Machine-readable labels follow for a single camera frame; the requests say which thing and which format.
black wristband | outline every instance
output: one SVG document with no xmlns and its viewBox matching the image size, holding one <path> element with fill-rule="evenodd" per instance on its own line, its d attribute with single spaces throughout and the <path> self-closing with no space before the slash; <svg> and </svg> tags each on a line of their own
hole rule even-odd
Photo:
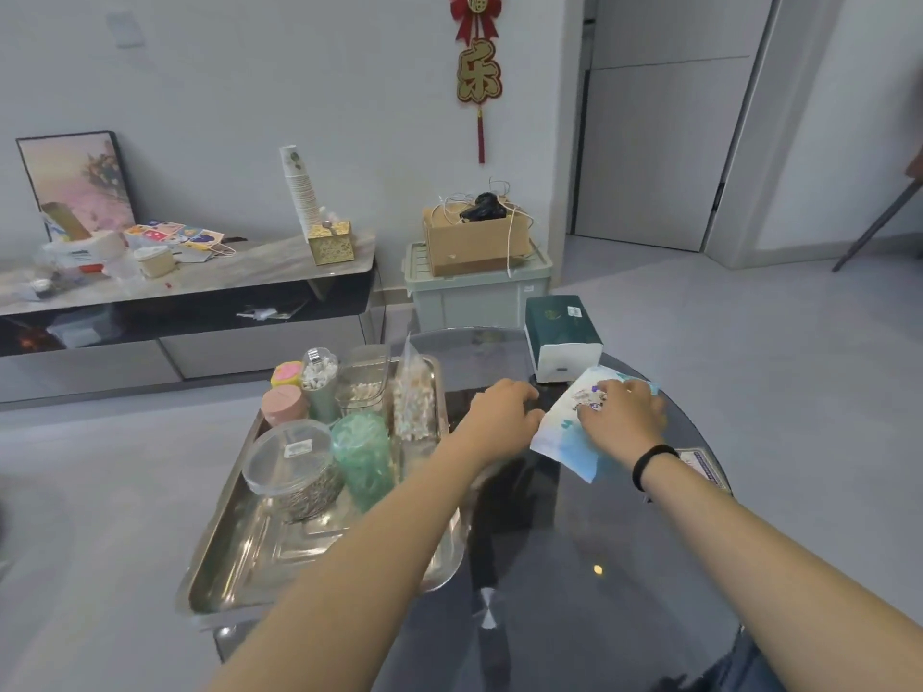
<svg viewBox="0 0 923 692">
<path fill-rule="evenodd" d="M 635 484 L 635 488 L 640 490 L 642 493 L 644 489 L 640 484 L 640 476 L 644 473 L 644 470 L 647 468 L 647 465 L 651 463 L 651 459 L 656 457 L 658 454 L 672 454 L 674 457 L 679 458 L 679 454 L 676 453 L 676 450 L 672 446 L 668 445 L 657 445 L 652 449 L 644 452 L 644 455 L 638 459 L 638 462 L 635 464 L 635 468 L 631 470 L 631 482 Z"/>
</svg>

chair leg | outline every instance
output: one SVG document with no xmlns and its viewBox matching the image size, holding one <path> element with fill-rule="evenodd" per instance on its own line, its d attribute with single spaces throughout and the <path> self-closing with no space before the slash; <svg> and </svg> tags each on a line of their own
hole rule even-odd
<svg viewBox="0 0 923 692">
<path fill-rule="evenodd" d="M 843 255 L 843 257 L 840 258 L 840 261 L 834 265 L 834 271 L 840 271 L 840 269 L 842 269 L 843 266 L 853 258 L 853 255 L 865 247 L 865 244 L 872 239 L 875 233 L 884 228 L 888 221 L 893 219 L 894 215 L 900 211 L 904 205 L 910 201 L 910 199 L 913 198 L 913 196 L 920 190 L 920 187 L 923 187 L 923 180 L 914 180 L 909 185 L 907 185 L 904 193 L 900 197 L 894 199 L 894 204 L 885 209 L 884 213 L 878 217 L 878 220 L 872 223 L 867 231 L 862 233 L 862 237 L 852 244 L 852 247 L 849 248 L 849 252 Z"/>
</svg>

door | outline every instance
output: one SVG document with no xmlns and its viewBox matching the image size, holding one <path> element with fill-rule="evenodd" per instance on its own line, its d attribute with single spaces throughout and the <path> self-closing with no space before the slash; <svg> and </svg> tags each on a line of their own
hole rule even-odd
<svg viewBox="0 0 923 692">
<path fill-rule="evenodd" d="M 772 0 L 599 0 L 574 232 L 698 251 Z"/>
</svg>

glass table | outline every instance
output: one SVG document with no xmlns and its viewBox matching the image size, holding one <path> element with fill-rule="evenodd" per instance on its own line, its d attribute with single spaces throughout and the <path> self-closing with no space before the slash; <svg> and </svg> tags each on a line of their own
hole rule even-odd
<svg viewBox="0 0 923 692">
<path fill-rule="evenodd" d="M 521 330 L 457 328 L 411 341 L 441 363 L 453 429 L 479 390 L 533 376 Z M 640 376 L 608 355 L 600 363 Z M 548 409 L 567 385 L 537 387 Z M 665 440 L 708 449 L 666 400 Z M 216 631 L 219 654 L 251 627 Z M 587 483 L 527 450 L 480 487 L 459 572 L 413 603 L 374 689 L 669 690 L 669 680 L 689 681 L 718 661 L 737 629 L 627 471 L 606 463 Z"/>
</svg>

framed painting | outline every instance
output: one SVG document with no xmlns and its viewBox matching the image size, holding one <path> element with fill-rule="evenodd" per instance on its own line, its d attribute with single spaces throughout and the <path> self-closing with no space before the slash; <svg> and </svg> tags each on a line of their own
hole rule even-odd
<svg viewBox="0 0 923 692">
<path fill-rule="evenodd" d="M 35 203 L 52 230 L 71 240 L 135 225 L 112 131 L 17 138 Z"/>
</svg>

